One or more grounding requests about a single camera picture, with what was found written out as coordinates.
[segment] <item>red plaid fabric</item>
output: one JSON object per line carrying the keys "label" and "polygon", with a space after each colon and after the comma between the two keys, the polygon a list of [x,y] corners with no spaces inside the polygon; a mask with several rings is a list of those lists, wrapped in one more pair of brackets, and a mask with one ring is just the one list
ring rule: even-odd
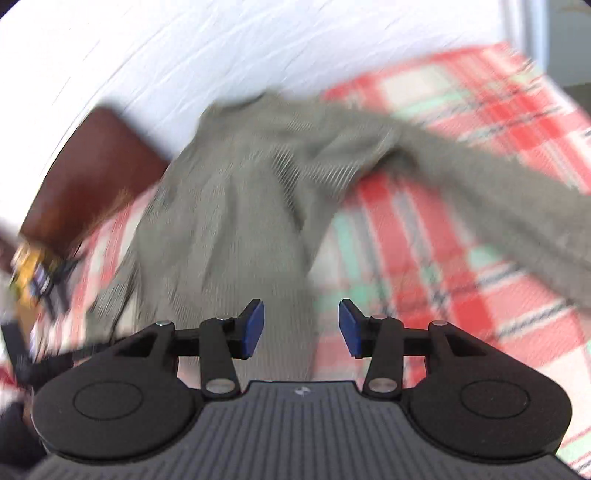
{"label": "red plaid fabric", "polygon": [[[583,193],[591,187],[589,118],[505,44],[368,73],[324,97],[515,156]],[[41,320],[35,328],[40,354],[84,341],[84,312],[112,278],[149,198],[85,242],[71,312],[53,326]],[[343,298],[366,314],[388,313],[409,327],[446,319],[562,385],[573,420],[559,455],[591,476],[591,319],[478,241],[437,192],[379,174],[362,180],[335,215],[310,279],[321,333],[315,379],[365,375],[368,363],[349,356],[338,331]],[[405,365],[406,386],[424,376],[422,359],[407,358]]]}

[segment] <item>metal pin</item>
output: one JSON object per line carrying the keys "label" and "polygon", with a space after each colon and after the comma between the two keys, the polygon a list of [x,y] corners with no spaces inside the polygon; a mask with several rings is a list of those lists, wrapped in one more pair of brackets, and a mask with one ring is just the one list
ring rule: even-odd
{"label": "metal pin", "polygon": [[369,389],[374,393],[390,393],[398,388],[398,384],[391,378],[374,378],[368,383]]}
{"label": "metal pin", "polygon": [[221,395],[224,393],[230,393],[236,388],[236,384],[229,378],[214,378],[207,382],[205,388],[208,392]]}

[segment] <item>wrinkled cloth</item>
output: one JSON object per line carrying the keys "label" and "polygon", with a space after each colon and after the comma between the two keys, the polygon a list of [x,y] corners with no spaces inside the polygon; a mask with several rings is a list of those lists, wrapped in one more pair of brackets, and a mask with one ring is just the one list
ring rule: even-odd
{"label": "wrinkled cloth", "polygon": [[239,378],[307,379],[316,345],[307,273],[348,188],[375,168],[437,187],[484,240],[591,305],[588,198],[397,119],[266,93],[203,114],[91,306],[88,338],[108,334],[134,291],[138,328],[196,327],[260,298],[265,329]]}

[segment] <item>white wall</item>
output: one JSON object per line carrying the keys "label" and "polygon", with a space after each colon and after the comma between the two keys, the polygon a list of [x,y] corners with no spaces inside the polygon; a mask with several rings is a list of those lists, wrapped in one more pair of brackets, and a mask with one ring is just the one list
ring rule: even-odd
{"label": "white wall", "polygon": [[20,227],[97,103],[173,158],[217,98],[310,95],[410,57],[506,40],[503,3],[520,1],[21,0],[0,20],[0,223]]}
{"label": "white wall", "polygon": [[548,73],[560,85],[591,82],[591,7],[582,0],[550,0]]}

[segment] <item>wooden headboard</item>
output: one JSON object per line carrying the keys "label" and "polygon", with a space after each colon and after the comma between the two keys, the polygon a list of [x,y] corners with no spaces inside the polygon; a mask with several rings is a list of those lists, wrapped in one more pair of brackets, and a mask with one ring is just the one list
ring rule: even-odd
{"label": "wooden headboard", "polygon": [[78,126],[47,173],[21,235],[66,256],[163,175],[168,162],[110,108]]}

